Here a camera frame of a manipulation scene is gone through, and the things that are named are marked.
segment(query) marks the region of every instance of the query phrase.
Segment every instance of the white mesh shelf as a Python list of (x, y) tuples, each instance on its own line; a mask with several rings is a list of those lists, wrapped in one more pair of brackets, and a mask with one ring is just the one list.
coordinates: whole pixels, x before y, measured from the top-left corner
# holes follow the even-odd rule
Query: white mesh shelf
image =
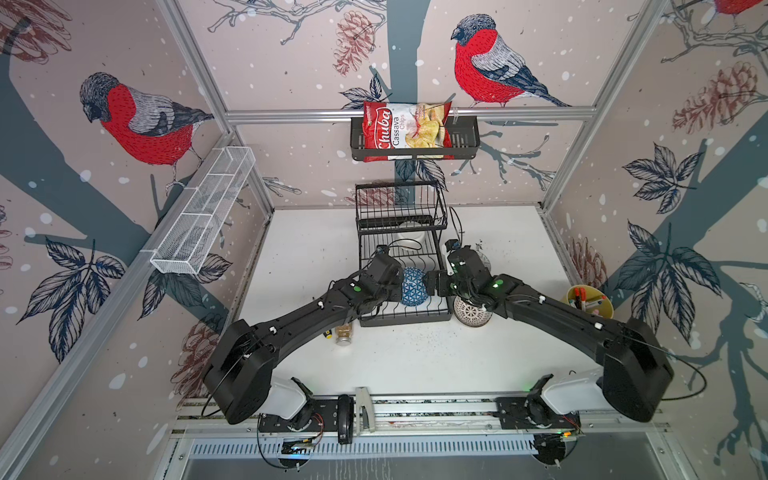
[(256, 159), (248, 147), (225, 147), (152, 256), (162, 273), (197, 274)]

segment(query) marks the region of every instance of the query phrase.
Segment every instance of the black shelf basket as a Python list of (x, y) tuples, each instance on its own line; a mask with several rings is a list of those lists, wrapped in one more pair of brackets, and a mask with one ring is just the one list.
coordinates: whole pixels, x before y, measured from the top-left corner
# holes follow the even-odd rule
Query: black shelf basket
[(411, 160), (417, 160), (419, 155), (452, 156), (455, 160), (475, 158), (480, 148), (477, 117), (448, 117), (445, 121), (445, 129), (451, 138), (452, 147), (390, 148), (385, 150), (366, 148), (366, 139), (362, 134), (362, 118), (356, 117), (352, 119), (349, 147), (352, 149), (352, 158), (357, 161), (364, 161), (365, 157), (387, 157), (390, 155), (407, 155)]
[[(356, 222), (359, 265), (362, 269), (376, 254), (378, 245), (390, 245), (389, 255), (403, 268), (413, 266), (424, 273), (445, 270), (440, 252), (442, 231), (448, 226), (445, 198), (437, 182), (392, 182), (356, 185)], [(401, 239), (399, 233), (424, 232), (421, 248)], [(361, 326), (441, 322), (452, 316), (452, 297), (431, 295), (419, 306), (384, 302), (378, 310), (360, 318)]]

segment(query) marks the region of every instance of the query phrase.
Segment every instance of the white tabletop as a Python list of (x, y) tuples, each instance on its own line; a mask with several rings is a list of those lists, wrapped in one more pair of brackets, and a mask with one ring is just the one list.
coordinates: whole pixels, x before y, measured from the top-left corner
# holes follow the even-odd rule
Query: white tabletop
[[(457, 208), (464, 244), (482, 243), (493, 273), (517, 277), (560, 298), (568, 280), (533, 207)], [(454, 237), (449, 228), (442, 239)], [(282, 316), (325, 293), (330, 280), (358, 269), (354, 209), (278, 210), (240, 313), (249, 324)], [(275, 375), (295, 376), (317, 395), (507, 392), (547, 373), (595, 368), (584, 354), (524, 323), (494, 315), (479, 328), (420, 323), (361, 328), (350, 346), (317, 336), (283, 360)]]

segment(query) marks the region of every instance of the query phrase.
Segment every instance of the bird's red breast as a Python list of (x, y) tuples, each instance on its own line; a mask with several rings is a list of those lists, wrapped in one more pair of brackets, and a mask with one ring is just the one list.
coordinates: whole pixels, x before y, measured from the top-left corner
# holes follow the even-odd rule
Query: bird's red breast
[(738, 15), (758, 3), (760, 0), (715, 0), (715, 9), (718, 13)]
[(487, 53), (493, 48), (497, 35), (496, 30), (485, 29), (475, 33), (465, 47), (457, 43), (454, 72), (458, 85), (476, 101), (505, 104), (524, 91), (487, 79), (472, 64), (474, 55)]
[(101, 124), (136, 160), (152, 165), (172, 165), (192, 145), (192, 125), (162, 137), (139, 135), (128, 128), (128, 123), (136, 114), (136, 104), (125, 85), (113, 88), (107, 96), (107, 102), (112, 120), (101, 121)]

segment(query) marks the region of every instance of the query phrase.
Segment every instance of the bag of chips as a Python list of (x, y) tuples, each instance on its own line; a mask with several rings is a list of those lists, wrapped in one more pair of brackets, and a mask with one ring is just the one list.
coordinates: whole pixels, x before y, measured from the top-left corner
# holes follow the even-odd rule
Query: bag of chips
[[(445, 131), (445, 120), (451, 111), (447, 104), (385, 104), (365, 102), (362, 107), (362, 132), (366, 148), (451, 147), (451, 138)], [(412, 155), (366, 157), (365, 161), (410, 159)], [(441, 158), (447, 155), (419, 155), (418, 158)]]

